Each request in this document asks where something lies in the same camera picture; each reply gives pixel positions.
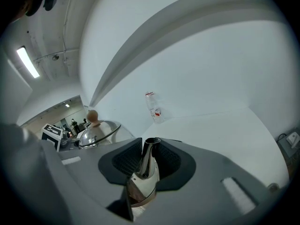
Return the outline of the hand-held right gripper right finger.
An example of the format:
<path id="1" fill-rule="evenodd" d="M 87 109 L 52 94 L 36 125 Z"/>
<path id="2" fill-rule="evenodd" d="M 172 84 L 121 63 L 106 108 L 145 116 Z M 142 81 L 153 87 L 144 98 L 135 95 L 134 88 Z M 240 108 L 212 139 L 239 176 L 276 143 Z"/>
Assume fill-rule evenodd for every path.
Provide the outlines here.
<path id="1" fill-rule="evenodd" d="M 154 155 L 161 179 L 142 225 L 257 225 L 284 193 L 210 150 L 161 139 Z"/>

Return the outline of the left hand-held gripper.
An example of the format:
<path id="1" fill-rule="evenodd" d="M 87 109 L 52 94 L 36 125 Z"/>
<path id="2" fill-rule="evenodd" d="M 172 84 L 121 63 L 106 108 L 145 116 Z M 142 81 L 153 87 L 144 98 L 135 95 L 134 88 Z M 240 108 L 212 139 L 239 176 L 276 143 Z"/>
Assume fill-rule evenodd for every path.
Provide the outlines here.
<path id="1" fill-rule="evenodd" d="M 41 139 L 51 142 L 57 152 L 67 151 L 71 146 L 69 133 L 50 124 L 45 124 L 42 127 Z"/>

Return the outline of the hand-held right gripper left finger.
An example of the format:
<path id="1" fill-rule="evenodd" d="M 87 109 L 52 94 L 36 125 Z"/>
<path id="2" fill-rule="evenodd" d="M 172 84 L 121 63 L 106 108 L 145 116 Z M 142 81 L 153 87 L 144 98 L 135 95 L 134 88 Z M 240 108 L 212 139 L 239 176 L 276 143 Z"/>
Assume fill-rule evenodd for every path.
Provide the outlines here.
<path id="1" fill-rule="evenodd" d="M 139 163 L 140 138 L 109 145 L 56 152 L 40 140 L 47 174 L 62 199 L 61 225 L 132 225 L 127 182 Z"/>

